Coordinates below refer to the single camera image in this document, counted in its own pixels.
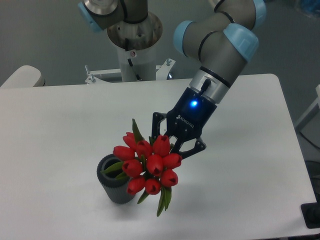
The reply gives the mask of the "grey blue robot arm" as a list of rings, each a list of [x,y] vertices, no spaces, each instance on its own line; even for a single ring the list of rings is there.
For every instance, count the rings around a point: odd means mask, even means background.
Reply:
[[[106,31],[117,47],[124,82],[159,77],[153,47],[163,26],[149,12],[146,0],[83,0],[78,9],[94,32]],[[158,155],[175,153],[187,158],[203,151],[203,127],[255,54],[259,41],[252,30],[266,18],[264,1],[217,0],[213,10],[202,22],[183,21],[176,27],[175,48],[201,66],[173,109],[153,114],[146,146],[133,125],[133,136],[125,140],[140,155],[153,150]]]

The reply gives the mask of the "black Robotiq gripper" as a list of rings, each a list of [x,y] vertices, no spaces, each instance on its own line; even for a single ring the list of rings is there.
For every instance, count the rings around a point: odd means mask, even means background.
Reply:
[[[216,108],[216,104],[188,87],[167,114],[152,114],[151,138],[156,140],[161,134],[161,123],[166,119],[165,134],[176,138],[170,152],[179,154],[183,160],[196,155],[207,148],[201,135]]]

